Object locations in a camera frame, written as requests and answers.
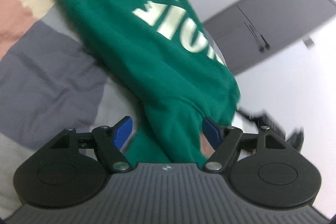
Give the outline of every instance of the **small logo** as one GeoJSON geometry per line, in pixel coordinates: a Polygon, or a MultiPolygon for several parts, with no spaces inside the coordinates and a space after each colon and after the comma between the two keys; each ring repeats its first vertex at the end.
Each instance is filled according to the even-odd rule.
{"type": "Polygon", "coordinates": [[[169,171],[169,170],[172,170],[172,167],[169,166],[169,165],[167,165],[167,166],[162,167],[162,169],[163,169],[164,171],[169,171]]]}

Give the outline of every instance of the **white printed lettering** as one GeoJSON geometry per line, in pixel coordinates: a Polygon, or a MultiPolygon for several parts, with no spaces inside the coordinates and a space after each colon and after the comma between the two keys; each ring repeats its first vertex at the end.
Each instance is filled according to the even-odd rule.
{"type": "Polygon", "coordinates": [[[213,50],[213,47],[211,47],[210,45],[209,45],[207,57],[209,57],[212,60],[215,58],[215,51],[213,50]]]}
{"type": "Polygon", "coordinates": [[[182,17],[185,14],[185,9],[178,6],[170,7],[164,21],[161,23],[157,32],[162,34],[165,38],[171,40],[180,25],[182,17]]]}
{"type": "Polygon", "coordinates": [[[191,18],[187,18],[182,25],[180,34],[180,42],[182,46],[187,51],[193,53],[201,52],[208,45],[208,40],[201,32],[198,32],[196,41],[194,44],[192,44],[195,30],[196,30],[196,23],[191,18]]]}
{"type": "Polygon", "coordinates": [[[221,60],[221,58],[218,56],[218,54],[215,54],[216,55],[216,59],[219,63],[221,63],[222,65],[225,65],[226,66],[226,62],[224,60],[224,62],[221,60]]]}
{"type": "Polygon", "coordinates": [[[148,1],[145,5],[146,11],[142,9],[135,9],[132,13],[141,18],[150,26],[154,26],[160,16],[166,10],[167,5],[148,1]]]}

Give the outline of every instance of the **green sweatshirt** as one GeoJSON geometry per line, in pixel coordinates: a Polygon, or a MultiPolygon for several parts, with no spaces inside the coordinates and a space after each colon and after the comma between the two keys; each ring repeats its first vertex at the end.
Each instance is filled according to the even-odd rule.
{"type": "Polygon", "coordinates": [[[147,120],[127,159],[202,165],[203,118],[230,125],[240,93],[188,0],[61,1],[85,43],[143,102],[147,120]]]}

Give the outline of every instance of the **gray door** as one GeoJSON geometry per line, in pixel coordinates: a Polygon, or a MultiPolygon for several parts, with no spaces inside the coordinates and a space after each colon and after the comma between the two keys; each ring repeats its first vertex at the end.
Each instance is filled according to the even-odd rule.
{"type": "Polygon", "coordinates": [[[223,53],[227,67],[234,75],[254,65],[256,60],[262,60],[266,54],[265,50],[260,50],[261,43],[258,43],[254,33],[245,23],[215,39],[215,42],[223,53]]]}
{"type": "Polygon", "coordinates": [[[207,20],[204,27],[221,49],[228,68],[237,74],[304,37],[335,14],[333,0],[241,0],[207,20]]]}

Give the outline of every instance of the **gray ribbed platform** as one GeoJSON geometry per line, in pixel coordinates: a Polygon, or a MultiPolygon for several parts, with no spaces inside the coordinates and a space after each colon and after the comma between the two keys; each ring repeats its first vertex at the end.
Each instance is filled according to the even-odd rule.
{"type": "Polygon", "coordinates": [[[111,177],[93,199],[73,208],[21,207],[9,224],[325,224],[314,208],[272,211],[240,199],[216,174],[196,164],[139,164],[111,177]]]}

